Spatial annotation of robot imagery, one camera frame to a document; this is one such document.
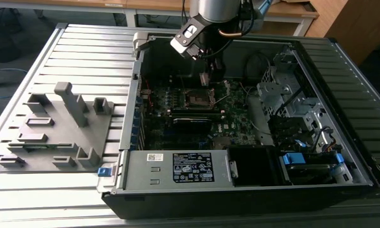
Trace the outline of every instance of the wooden desk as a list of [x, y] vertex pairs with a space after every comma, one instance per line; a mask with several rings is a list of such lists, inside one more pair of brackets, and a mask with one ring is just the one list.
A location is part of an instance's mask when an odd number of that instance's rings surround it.
[[321, 14], [306, 36], [336, 38], [358, 65], [380, 44], [380, 0], [310, 0]]
[[[189, 11], [190, 0], [185, 1]], [[0, 0], [0, 7], [34, 10], [65, 10], [83, 12], [124, 13], [129, 27], [137, 26], [137, 15], [181, 15], [181, 0]], [[280, 2], [270, 6], [265, 33], [304, 36], [317, 12], [309, 12], [298, 3]]]
[[124, 13], [125, 6], [126, 0], [0, 0], [0, 7], [33, 10]]
[[[185, 11], [189, 11], [190, 0], [185, 1]], [[129, 18], [129, 15], [148, 14], [148, 15], [166, 15], [180, 16], [181, 15], [181, 0], [126, 0], [125, 6], [126, 22], [129, 27], [136, 27], [134, 18]], [[284, 35], [304, 36], [309, 28], [309, 25], [318, 17], [317, 12], [309, 12], [305, 10], [304, 5], [300, 3], [285, 3], [280, 2], [270, 6], [265, 21], [268, 23], [266, 32], [281, 32], [278, 29], [270, 29], [272, 26], [276, 28], [286, 28], [288, 31]]]

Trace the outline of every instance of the metal workbench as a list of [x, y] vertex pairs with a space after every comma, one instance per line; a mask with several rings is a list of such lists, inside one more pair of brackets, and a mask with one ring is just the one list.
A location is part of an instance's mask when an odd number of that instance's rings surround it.
[[[17, 127], [30, 112], [22, 104], [29, 93], [46, 93], [54, 84], [67, 81], [73, 93], [85, 101], [98, 95], [114, 102], [102, 162], [114, 162], [125, 113], [129, 77], [134, 58], [132, 39], [138, 31], [173, 33], [174, 30], [59, 24], [33, 63], [29, 73], [0, 117], [0, 150], [17, 135]], [[272, 39], [282, 37], [265, 36]], [[380, 165], [380, 97], [352, 65], [337, 44], [326, 39], [298, 39], [329, 84], [353, 127], [361, 130], [364, 143]], [[366, 126], [354, 120], [370, 119]], [[349, 200], [322, 211], [246, 217], [189, 218], [178, 220], [121, 220], [106, 207], [96, 191], [94, 173], [0, 174], [0, 227], [113, 227], [253, 224], [329, 227], [380, 223], [380, 195]]]

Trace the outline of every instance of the floor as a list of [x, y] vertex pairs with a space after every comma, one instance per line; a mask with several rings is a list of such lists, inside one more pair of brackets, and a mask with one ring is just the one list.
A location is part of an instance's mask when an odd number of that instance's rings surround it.
[[[19, 68], [27, 70], [34, 59], [46, 43], [57, 23], [66, 22], [70, 24], [88, 24], [114, 26], [114, 17], [110, 13], [90, 12], [67, 12], [45, 10], [45, 18], [38, 19], [33, 10], [18, 9], [18, 21], [22, 31], [11, 35], [15, 46], [19, 48], [21, 57], [9, 62], [0, 63], [0, 68]], [[138, 25], [152, 28], [178, 29], [180, 17], [158, 16], [149, 18], [152, 23], [146, 23], [146, 18], [138, 16]], [[22, 72], [0, 71], [0, 97], [11, 96], [21, 81], [23, 79]], [[9, 98], [0, 99], [0, 114], [9, 102]]]
[[[59, 22], [114, 26], [114, 17], [110, 13], [45, 10], [45, 17], [38, 19], [33, 10], [19, 9], [18, 12], [18, 21], [22, 31], [13, 34], [11, 38], [22, 52], [22, 55], [17, 60], [0, 64], [0, 68], [29, 69], [53, 32], [54, 26]], [[153, 23], [146, 23], [145, 17], [138, 16], [138, 25], [142, 27], [166, 29], [177, 29], [180, 27], [180, 17], [158, 16], [154, 18], [154, 16], [152, 16], [149, 19]], [[380, 47], [370, 53], [368, 59], [360, 66], [360, 69], [380, 92]], [[0, 71], [0, 96], [11, 96], [22, 78], [22, 72]], [[9, 98], [0, 99], [0, 114], [7, 101]]]

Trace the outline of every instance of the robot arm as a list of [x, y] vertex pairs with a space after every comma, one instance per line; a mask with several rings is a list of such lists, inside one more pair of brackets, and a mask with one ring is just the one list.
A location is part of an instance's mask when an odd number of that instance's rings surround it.
[[[194, 60], [214, 57], [233, 38], [244, 36], [253, 26], [260, 29], [270, 3], [272, 0], [192, 0], [190, 19], [172, 39], [172, 47]], [[240, 28], [244, 21], [249, 22], [246, 29]]]

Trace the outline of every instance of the circuit board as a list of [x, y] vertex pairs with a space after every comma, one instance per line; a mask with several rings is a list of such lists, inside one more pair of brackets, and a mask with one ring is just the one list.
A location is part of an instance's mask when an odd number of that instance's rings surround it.
[[[244, 102], [246, 93], [238, 82], [225, 80], [209, 89], [161, 86], [145, 90], [145, 94], [150, 99], [145, 113], [148, 150], [221, 150], [230, 144], [256, 144]], [[217, 113], [221, 118], [205, 123], [209, 127], [205, 131], [189, 132], [190, 129], [185, 128], [182, 133], [172, 130], [173, 110]]]

